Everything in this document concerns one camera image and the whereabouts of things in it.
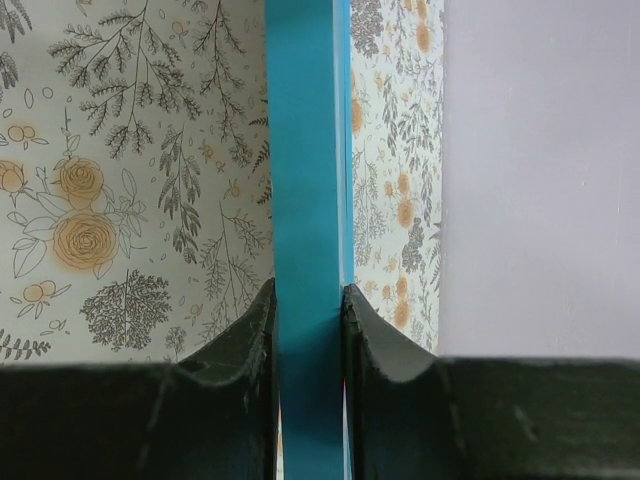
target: gray background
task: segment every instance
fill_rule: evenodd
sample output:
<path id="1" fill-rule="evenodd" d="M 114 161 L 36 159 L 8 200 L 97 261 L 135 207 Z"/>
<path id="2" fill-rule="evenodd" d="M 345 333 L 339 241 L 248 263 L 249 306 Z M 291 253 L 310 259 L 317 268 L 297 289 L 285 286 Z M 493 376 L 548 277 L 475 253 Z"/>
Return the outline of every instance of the gray background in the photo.
<path id="1" fill-rule="evenodd" d="M 640 357 L 640 2 L 446 19 L 440 352 Z"/>

